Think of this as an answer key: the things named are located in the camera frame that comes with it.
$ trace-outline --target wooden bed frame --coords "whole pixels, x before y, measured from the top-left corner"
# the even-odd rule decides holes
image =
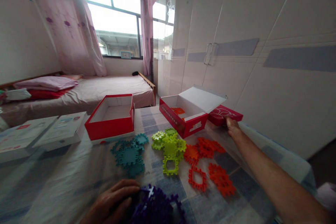
[[[27,78],[27,79],[22,79],[22,80],[17,80],[17,81],[14,81],[14,82],[5,83],[5,84],[0,85],[0,90],[5,90],[6,88],[9,88],[9,87],[13,86],[13,84],[15,84],[17,82],[26,81],[26,80],[29,80],[29,79],[34,79],[34,78],[44,77],[44,76],[60,76],[60,75],[63,75],[63,74],[64,73],[62,71],[58,71],[58,72],[53,72],[53,73],[49,73],[49,74],[46,74],[46,75],[39,75],[39,76]],[[144,79],[144,81],[153,90],[153,93],[154,93],[154,106],[155,106],[156,105],[156,86],[152,82],[150,82],[142,73],[139,73],[139,75]]]

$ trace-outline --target window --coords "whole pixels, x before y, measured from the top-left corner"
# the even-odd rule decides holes
[[[143,58],[140,0],[87,2],[103,57],[121,58],[122,55],[132,59]],[[158,0],[153,5],[154,42],[158,43],[165,35],[173,33],[174,12],[169,2],[166,5],[166,0]],[[166,32],[165,24],[171,26],[171,29],[166,28]]]

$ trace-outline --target red box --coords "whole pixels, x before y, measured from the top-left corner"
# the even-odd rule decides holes
[[[85,123],[92,144],[134,135],[132,94],[107,95]]]
[[[217,108],[210,112],[208,120],[216,126],[226,125],[225,116],[229,116],[231,119],[236,121],[241,121],[243,119],[242,114],[227,107],[224,107],[223,105],[219,105]]]
[[[193,86],[179,95],[161,97],[160,111],[178,134],[186,138],[204,129],[208,113],[226,100],[226,96]],[[177,115],[172,107],[181,108],[185,113]]]

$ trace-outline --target person's right hand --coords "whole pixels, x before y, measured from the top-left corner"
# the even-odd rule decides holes
[[[232,138],[236,137],[242,131],[239,128],[239,125],[238,125],[237,121],[232,120],[229,116],[226,116],[226,125],[227,125],[227,128],[229,130],[228,134]]]
[[[98,197],[80,224],[117,224],[130,206],[132,198],[123,200],[111,215],[110,209],[120,200],[138,192],[139,189],[140,184],[135,180],[119,181]]]

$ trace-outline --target pink curtain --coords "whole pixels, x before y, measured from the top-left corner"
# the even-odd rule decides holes
[[[105,76],[106,67],[86,0],[36,1],[48,23],[62,71]]]
[[[144,75],[153,75],[153,4],[156,0],[141,0],[141,32]]]

